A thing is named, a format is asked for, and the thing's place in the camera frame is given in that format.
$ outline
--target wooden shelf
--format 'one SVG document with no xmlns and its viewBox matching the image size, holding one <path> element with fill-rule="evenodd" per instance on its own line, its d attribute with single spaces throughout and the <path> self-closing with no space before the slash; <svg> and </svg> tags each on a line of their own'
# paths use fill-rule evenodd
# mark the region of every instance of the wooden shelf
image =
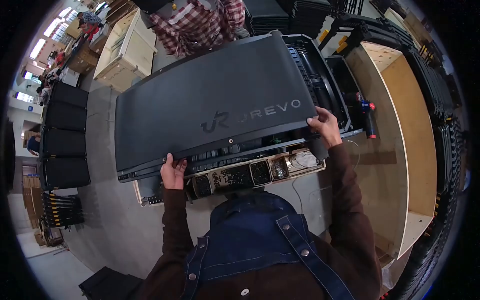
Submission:
<svg viewBox="0 0 480 300">
<path fill-rule="evenodd" d="M 376 246 L 397 259 L 433 219 L 437 168 L 432 124 L 400 51 L 362 42 L 346 60 L 364 97 L 376 106 L 377 138 L 355 136 L 359 147 L 350 149 L 352 156 L 366 156 L 355 169 L 364 211 Z"/>
</svg>

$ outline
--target cap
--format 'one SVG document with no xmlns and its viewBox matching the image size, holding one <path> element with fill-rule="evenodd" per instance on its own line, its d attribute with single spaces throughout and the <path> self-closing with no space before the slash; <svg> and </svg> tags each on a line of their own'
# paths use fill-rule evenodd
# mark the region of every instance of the cap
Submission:
<svg viewBox="0 0 480 300">
<path fill-rule="evenodd" d="M 85 21 L 83 19 L 80 19 L 78 21 L 78 28 L 77 29 L 80 29 L 80 25 L 83 25 L 83 24 L 85 24 Z"/>
</svg>

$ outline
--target denim apron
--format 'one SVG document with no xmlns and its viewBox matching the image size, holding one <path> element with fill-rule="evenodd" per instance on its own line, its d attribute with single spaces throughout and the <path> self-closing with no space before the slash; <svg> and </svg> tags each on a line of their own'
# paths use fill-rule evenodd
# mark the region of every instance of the denim apron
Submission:
<svg viewBox="0 0 480 300">
<path fill-rule="evenodd" d="M 353 300 L 342 279 L 318 256 L 304 215 L 285 199 L 263 192 L 229 200 L 210 217 L 210 231 L 197 238 L 185 262 L 182 299 L 217 278 L 274 264 L 304 264 L 332 300 Z"/>
</svg>

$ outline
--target cordless drill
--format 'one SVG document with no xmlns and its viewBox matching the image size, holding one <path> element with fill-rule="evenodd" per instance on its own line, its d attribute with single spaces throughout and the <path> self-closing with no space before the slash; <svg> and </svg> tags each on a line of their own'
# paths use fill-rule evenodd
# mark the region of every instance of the cordless drill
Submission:
<svg viewBox="0 0 480 300">
<path fill-rule="evenodd" d="M 377 137 L 375 133 L 375 121 L 373 118 L 373 111 L 375 110 L 375 104 L 365 100 L 360 93 L 344 94 L 345 100 L 349 103 L 357 103 L 360 105 L 363 115 L 363 130 L 367 134 L 367 139 L 374 139 Z"/>
</svg>

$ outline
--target brown shirt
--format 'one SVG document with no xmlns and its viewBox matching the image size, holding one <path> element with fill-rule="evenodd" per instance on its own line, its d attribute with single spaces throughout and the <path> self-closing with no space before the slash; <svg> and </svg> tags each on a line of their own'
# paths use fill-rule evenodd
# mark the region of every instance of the brown shirt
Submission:
<svg viewBox="0 0 480 300">
<path fill-rule="evenodd" d="M 375 254 L 372 226 L 361 205 L 347 151 L 343 145 L 330 148 L 327 167 L 332 176 L 332 225 L 330 244 L 310 233 L 318 256 L 347 285 L 356 300 L 380 297 L 382 273 Z M 187 225 L 183 191 L 164 190 L 163 255 L 141 287 L 141 299 L 179 299 L 185 287 L 183 264 L 193 243 Z M 246 296 L 240 293 L 249 289 Z M 198 300 L 214 299 L 327 299 L 323 288 L 301 263 L 275 264 L 200 286 Z"/>
</svg>

